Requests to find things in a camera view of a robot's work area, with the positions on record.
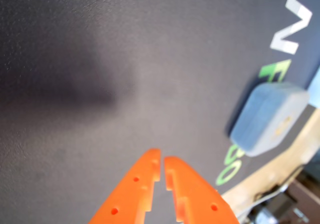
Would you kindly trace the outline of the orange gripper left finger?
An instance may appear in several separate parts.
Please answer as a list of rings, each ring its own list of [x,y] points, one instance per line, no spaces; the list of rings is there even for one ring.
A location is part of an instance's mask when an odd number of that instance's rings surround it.
[[[143,224],[152,210],[155,183],[161,179],[161,150],[146,151],[125,174],[89,221],[90,224]]]

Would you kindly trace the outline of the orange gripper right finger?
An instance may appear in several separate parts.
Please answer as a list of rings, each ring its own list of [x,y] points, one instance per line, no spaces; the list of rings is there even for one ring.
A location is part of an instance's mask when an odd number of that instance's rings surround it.
[[[229,204],[190,165],[164,158],[166,189],[172,192],[176,221],[183,224],[238,224]]]

